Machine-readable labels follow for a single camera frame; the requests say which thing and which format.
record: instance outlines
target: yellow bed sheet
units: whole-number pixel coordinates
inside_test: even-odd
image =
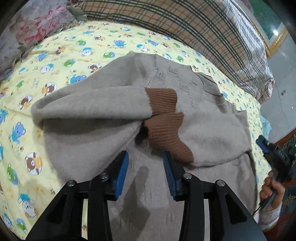
[[[260,104],[225,77],[197,51],[152,31],[101,21],[60,32],[37,45],[1,84],[0,215],[10,230],[25,238],[60,190],[44,149],[43,133],[33,125],[30,109],[38,99],[83,81],[129,51],[156,53],[213,77],[224,97],[247,110],[258,188],[269,166],[255,140],[261,134]],[[83,218],[86,236],[86,216]]]

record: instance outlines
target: human hand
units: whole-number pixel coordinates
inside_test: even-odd
[[[262,190],[259,193],[261,199],[266,199],[272,195],[272,190],[270,189],[270,186],[277,192],[273,202],[267,207],[267,211],[272,211],[281,205],[286,190],[280,182],[271,179],[273,174],[273,171],[270,171],[268,173],[268,177],[265,178],[264,184],[262,185]]]

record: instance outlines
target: cable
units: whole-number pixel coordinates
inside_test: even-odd
[[[257,208],[257,210],[252,214],[252,217],[254,216],[254,214],[260,209],[261,207]]]

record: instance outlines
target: bolt head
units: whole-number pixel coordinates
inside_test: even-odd
[[[67,186],[72,187],[72,186],[75,185],[75,183],[76,182],[74,180],[70,180],[70,181],[67,182]]]
[[[224,187],[225,186],[225,182],[223,180],[218,180],[217,181],[218,186],[220,187]]]
[[[100,178],[101,178],[101,179],[106,179],[106,178],[108,178],[108,174],[105,173],[105,172],[102,172],[102,173],[100,174]]]
[[[185,179],[191,179],[192,178],[192,175],[190,173],[184,173],[183,177]]]

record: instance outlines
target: floral pillow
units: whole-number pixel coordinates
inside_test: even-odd
[[[11,74],[15,60],[50,33],[75,23],[67,0],[30,0],[0,36],[0,80]]]

